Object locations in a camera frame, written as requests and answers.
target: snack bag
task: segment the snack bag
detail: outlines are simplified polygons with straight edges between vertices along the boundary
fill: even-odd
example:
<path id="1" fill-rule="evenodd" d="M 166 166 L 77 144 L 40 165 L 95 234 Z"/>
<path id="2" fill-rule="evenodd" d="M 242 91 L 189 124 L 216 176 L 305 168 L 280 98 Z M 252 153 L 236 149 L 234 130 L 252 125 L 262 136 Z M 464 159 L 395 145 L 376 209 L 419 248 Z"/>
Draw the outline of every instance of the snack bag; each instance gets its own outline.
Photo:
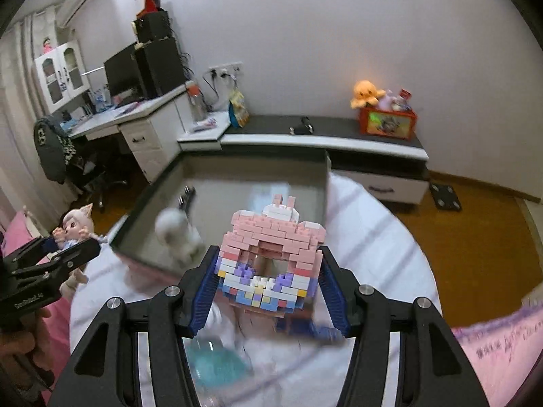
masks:
<path id="1" fill-rule="evenodd" d="M 230 123 L 237 129 L 243 127 L 249 120 L 249 112 L 245 108 L 245 98 L 237 88 L 230 93 L 228 113 L 230 115 Z"/>

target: black monitor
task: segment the black monitor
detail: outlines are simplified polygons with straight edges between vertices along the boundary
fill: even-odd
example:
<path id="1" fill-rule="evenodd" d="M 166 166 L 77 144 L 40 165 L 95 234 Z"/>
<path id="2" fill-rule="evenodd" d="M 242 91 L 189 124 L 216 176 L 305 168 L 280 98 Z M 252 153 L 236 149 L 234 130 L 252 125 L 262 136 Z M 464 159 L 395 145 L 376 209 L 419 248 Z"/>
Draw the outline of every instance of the black monitor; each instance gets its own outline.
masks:
<path id="1" fill-rule="evenodd" d="M 132 43 L 125 47 L 104 63 L 111 96 L 126 92 L 129 89 L 136 89 L 137 92 L 141 92 L 137 63 L 134 59 L 135 44 Z"/>

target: red triangular object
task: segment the red triangular object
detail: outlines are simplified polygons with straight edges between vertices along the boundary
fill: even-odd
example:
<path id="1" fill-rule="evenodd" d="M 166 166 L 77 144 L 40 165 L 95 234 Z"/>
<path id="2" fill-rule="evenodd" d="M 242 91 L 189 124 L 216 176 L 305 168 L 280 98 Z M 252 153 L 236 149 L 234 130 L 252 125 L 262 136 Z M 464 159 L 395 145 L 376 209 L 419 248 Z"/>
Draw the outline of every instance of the red triangular object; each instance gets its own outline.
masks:
<path id="1" fill-rule="evenodd" d="M 143 7 L 143 10 L 136 15 L 136 18 L 143 17 L 146 13 L 149 12 L 158 12 L 155 2 L 153 0 L 145 0 L 145 5 Z"/>

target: orange octopus plush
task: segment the orange octopus plush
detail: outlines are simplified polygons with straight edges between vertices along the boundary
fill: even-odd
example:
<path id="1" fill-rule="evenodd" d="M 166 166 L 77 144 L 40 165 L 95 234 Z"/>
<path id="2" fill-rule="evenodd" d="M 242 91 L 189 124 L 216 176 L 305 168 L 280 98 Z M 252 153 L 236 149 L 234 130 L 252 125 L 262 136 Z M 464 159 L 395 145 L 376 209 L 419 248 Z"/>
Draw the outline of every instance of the orange octopus plush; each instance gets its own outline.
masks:
<path id="1" fill-rule="evenodd" d="M 385 96 L 384 90 L 377 88 L 368 80 L 358 81 L 352 89 L 354 97 L 351 99 L 351 108 L 362 108 L 367 104 L 377 105 L 378 98 Z"/>

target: silver screw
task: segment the silver screw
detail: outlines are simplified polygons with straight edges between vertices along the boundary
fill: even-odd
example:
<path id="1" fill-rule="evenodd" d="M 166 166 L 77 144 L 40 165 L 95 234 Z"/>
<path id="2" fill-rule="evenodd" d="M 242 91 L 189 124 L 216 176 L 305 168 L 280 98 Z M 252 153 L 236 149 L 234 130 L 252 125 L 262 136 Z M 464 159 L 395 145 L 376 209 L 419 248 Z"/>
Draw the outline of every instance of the silver screw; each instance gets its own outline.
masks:
<path id="1" fill-rule="evenodd" d="M 432 302 L 426 297 L 419 297 L 416 299 L 416 304 L 419 305 L 419 308 L 428 309 Z"/>
<path id="2" fill-rule="evenodd" d="M 108 308 L 110 309 L 116 309 L 120 306 L 120 298 L 119 297 L 113 297 L 108 300 Z"/>
<path id="3" fill-rule="evenodd" d="M 175 297 L 176 295 L 179 294 L 179 292 L 181 292 L 181 289 L 179 289 L 177 286 L 168 286 L 168 287 L 164 290 L 164 293 L 165 293 L 168 297 Z"/>
<path id="4" fill-rule="evenodd" d="M 374 291 L 375 289 L 373 288 L 373 286 L 370 286 L 368 284 L 361 284 L 358 287 L 358 292 L 360 292 L 362 295 L 371 295 L 374 293 Z"/>

